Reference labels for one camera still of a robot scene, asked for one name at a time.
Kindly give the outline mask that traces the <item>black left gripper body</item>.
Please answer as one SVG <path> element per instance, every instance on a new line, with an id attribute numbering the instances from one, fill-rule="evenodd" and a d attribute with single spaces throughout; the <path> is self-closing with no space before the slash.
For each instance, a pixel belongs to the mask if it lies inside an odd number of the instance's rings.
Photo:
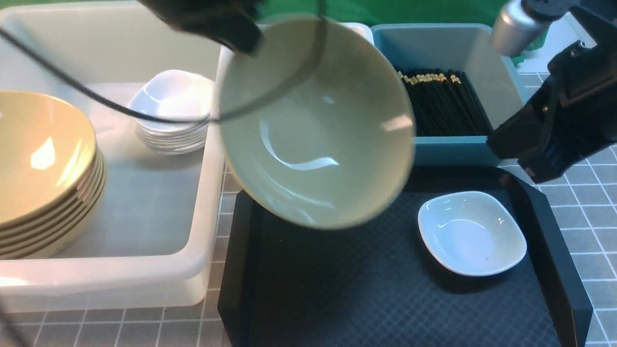
<path id="1" fill-rule="evenodd" d="M 262 0 L 141 0 L 177 32 L 204 37 L 234 53 L 252 54 L 262 33 L 256 21 Z"/>

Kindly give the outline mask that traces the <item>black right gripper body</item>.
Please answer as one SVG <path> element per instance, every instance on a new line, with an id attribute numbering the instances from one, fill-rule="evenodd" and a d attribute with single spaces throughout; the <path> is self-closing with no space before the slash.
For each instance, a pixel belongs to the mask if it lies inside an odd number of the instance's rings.
<path id="1" fill-rule="evenodd" d="M 488 136 L 490 150 L 544 184 L 614 145 L 616 58 L 615 42 L 584 48 L 577 41 L 558 53 L 537 92 Z"/>

